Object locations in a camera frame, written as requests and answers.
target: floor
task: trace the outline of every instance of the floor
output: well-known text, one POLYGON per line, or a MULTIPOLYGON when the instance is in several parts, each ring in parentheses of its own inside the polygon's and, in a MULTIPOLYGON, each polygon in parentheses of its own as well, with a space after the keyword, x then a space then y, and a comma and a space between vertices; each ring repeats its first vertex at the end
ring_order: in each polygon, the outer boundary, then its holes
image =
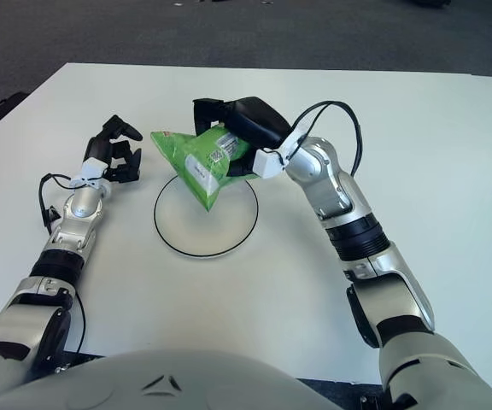
POLYGON ((0 0, 0 99, 65 62, 492 76, 492 0, 0 0))

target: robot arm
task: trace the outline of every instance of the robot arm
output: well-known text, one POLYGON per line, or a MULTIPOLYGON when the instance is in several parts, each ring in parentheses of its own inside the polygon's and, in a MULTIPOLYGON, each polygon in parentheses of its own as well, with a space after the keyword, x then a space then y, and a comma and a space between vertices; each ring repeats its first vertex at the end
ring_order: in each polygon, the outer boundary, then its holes
MULTIPOLYGON (((53 372, 59 365, 75 289, 96 240, 103 199, 111 192, 109 181, 129 182, 139 177, 141 150, 133 154, 127 141, 110 141, 121 134, 142 139, 116 115, 91 138, 81 174, 71 179, 75 191, 66 200, 60 225, 51 233, 30 276, 22 279, 0 313, 0 394, 53 372), (111 168, 112 158, 124 158, 125 164, 111 168)), ((49 210, 42 211, 51 231, 54 218, 49 210)))
POLYGON ((358 331, 368 345, 381 349, 379 371, 392 408, 492 408, 492 389, 451 342, 435 333, 425 293, 354 179, 339 167, 331 143, 305 138, 300 127, 286 129, 282 117, 257 98, 216 104, 225 107, 225 115, 212 120, 222 120, 247 142, 255 124, 262 124, 246 170, 269 178, 285 169, 305 192, 352 282, 347 297, 358 331), (271 135, 279 130, 289 136, 271 135), (270 146, 260 143, 264 133, 270 146))

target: white table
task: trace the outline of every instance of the white table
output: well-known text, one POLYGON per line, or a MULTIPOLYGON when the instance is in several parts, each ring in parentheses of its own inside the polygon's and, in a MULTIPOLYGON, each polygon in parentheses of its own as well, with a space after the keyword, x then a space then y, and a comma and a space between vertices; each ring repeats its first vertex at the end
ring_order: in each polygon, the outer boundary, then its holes
MULTIPOLYGON (((285 175, 253 182, 258 226, 230 255, 187 259, 155 233, 155 197, 173 171, 149 133, 193 132, 194 98, 250 95, 289 120, 323 99, 354 108, 365 139, 360 186, 430 298, 438 331, 492 384, 492 78, 67 64, 0 122, 0 309, 47 238, 40 177, 76 173, 88 138, 118 114, 144 135, 142 175, 115 186, 84 271, 83 350, 221 349, 295 377, 377 383, 377 351, 355 329, 337 254, 285 175)), ((315 131, 349 169, 346 115, 328 112, 315 131)), ((45 187, 57 207, 66 196, 45 187)), ((67 349, 80 334, 73 313, 67 349)))

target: robot forearm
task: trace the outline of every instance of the robot forearm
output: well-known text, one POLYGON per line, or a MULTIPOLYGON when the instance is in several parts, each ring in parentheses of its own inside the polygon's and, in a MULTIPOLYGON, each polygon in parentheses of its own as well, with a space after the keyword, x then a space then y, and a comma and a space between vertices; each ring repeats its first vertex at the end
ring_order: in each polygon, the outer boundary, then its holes
POLYGON ((381 381, 393 405, 492 408, 492 389, 434 333, 425 293, 358 185, 339 167, 333 146, 307 138, 286 172, 305 191, 352 281, 347 297, 354 320, 366 343, 381 348, 381 381))
MULTIPOLYGON (((142 138, 114 115, 91 139, 81 174, 71 179, 70 187, 76 190, 66 200, 60 225, 51 232, 30 276, 22 279, 0 313, 0 394, 53 372, 60 363, 70 326, 69 310, 96 240, 110 181, 138 179, 141 151, 132 154, 127 141, 110 142, 121 134, 142 138), (111 168, 112 158, 124 158, 126 163, 111 168)), ((48 174, 42 182, 50 177, 48 174)), ((49 211, 42 212, 51 231, 49 211)))

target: plastic bag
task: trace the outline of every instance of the plastic bag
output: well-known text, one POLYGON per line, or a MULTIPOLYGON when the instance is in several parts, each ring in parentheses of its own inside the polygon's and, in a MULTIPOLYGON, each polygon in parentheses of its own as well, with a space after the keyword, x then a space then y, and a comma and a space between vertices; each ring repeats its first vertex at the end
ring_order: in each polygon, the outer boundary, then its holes
POLYGON ((223 126, 214 126, 198 137, 152 132, 151 139, 207 211, 214 205, 221 188, 233 181, 254 177, 227 176, 230 162, 242 157, 249 144, 223 126))

